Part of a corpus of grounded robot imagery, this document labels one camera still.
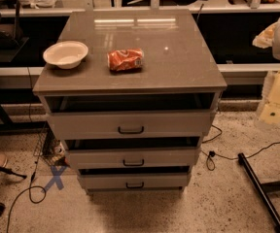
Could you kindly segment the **grey drawer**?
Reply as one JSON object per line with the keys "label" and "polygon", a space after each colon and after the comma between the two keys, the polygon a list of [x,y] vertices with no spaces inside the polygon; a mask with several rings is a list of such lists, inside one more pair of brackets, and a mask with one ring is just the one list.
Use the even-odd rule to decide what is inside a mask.
{"label": "grey drawer", "polygon": [[203,136],[215,110],[210,93],[50,97],[48,122],[60,140]]}
{"label": "grey drawer", "polygon": [[67,160],[74,169],[192,166],[200,138],[159,137],[69,142]]}
{"label": "grey drawer", "polygon": [[189,166],[82,169],[78,176],[81,187],[87,191],[183,188],[190,178]]}

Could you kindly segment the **grey drawer cabinet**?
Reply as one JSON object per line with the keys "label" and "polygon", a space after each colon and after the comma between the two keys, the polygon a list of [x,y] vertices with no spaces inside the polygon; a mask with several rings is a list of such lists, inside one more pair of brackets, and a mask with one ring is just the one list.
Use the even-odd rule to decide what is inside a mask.
{"label": "grey drawer cabinet", "polygon": [[[77,12],[60,39],[85,43],[89,53],[71,70],[47,65],[34,86],[47,113],[50,97],[210,93],[211,107],[227,84],[187,10]],[[112,50],[141,49],[141,68],[114,72]]]}

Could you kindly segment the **black metal bar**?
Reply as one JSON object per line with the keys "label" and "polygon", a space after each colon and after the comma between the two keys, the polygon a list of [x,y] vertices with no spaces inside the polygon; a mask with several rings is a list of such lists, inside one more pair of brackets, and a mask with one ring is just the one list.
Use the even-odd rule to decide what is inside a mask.
{"label": "black metal bar", "polygon": [[280,191],[280,181],[261,183],[253,168],[251,167],[248,158],[243,153],[238,154],[238,163],[244,167],[250,181],[254,185],[257,193],[266,206],[266,209],[274,222],[275,232],[280,233],[280,215],[278,214],[270,198],[268,197],[268,193]]}

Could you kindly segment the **crushed orange soda can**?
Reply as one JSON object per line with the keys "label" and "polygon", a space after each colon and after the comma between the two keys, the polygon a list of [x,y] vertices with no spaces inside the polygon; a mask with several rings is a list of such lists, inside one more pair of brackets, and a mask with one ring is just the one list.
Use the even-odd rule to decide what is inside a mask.
{"label": "crushed orange soda can", "polygon": [[107,53],[108,67],[114,72],[141,68],[143,58],[141,49],[112,50]]}

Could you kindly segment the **white paper bowl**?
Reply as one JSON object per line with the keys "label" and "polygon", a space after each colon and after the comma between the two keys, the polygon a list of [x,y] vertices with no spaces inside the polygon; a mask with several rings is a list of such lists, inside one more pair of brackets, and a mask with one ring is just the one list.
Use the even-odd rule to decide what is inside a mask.
{"label": "white paper bowl", "polygon": [[88,55],[88,47],[77,41],[63,41],[45,50],[44,60],[60,69],[73,69]]}

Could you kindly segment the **blue tape cross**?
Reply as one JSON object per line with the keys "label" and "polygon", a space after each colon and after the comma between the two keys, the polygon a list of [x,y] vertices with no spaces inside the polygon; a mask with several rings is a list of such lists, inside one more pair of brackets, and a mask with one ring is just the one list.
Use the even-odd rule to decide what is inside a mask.
{"label": "blue tape cross", "polygon": [[56,187],[61,190],[64,188],[64,184],[61,179],[61,175],[64,173],[64,171],[67,169],[66,166],[52,166],[51,172],[52,172],[52,178],[49,180],[49,182],[45,185],[44,190],[49,191],[50,188],[55,184]]}

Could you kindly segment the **black stick tool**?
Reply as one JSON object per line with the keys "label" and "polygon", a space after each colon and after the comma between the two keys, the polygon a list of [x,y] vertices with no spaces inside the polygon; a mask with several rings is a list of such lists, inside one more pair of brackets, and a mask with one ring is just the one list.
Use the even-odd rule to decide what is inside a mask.
{"label": "black stick tool", "polygon": [[26,179],[26,178],[27,178],[26,175],[18,174],[18,173],[16,173],[16,172],[14,172],[12,169],[6,168],[6,167],[2,167],[2,166],[0,166],[0,172],[6,173],[6,174],[8,174],[8,175],[18,176],[18,177],[21,177],[21,178],[23,178],[23,179]]}

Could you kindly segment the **black chair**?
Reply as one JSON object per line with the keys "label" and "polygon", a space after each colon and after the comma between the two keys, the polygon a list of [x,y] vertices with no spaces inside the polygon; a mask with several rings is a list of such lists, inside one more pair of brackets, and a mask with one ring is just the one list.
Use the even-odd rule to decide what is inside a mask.
{"label": "black chair", "polygon": [[0,62],[11,62],[28,40],[23,36],[19,25],[19,11],[20,3],[16,1],[13,23],[2,23],[0,13]]}

